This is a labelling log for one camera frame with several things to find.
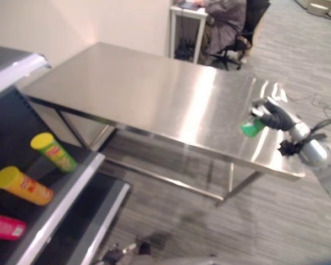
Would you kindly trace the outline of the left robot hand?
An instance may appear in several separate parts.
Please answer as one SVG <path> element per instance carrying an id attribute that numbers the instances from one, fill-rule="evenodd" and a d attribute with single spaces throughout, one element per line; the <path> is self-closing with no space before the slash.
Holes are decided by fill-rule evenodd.
<path id="1" fill-rule="evenodd" d="M 106 252 L 101 260 L 94 262 L 94 264 L 118 264 L 126 254 L 135 249 L 138 249 L 139 256 L 151 254 L 151 245 L 149 242 L 141 242 L 139 245 L 134 242 L 124 248 L 120 248 L 118 244 L 115 244 L 113 248 Z"/>

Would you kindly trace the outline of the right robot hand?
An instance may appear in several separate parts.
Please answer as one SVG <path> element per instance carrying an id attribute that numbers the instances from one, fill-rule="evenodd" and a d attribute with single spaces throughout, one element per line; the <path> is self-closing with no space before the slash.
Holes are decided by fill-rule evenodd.
<path id="1" fill-rule="evenodd" d="M 286 102 L 272 97 L 252 101 L 250 113 L 265 126 L 282 131 L 289 131 L 302 121 Z"/>

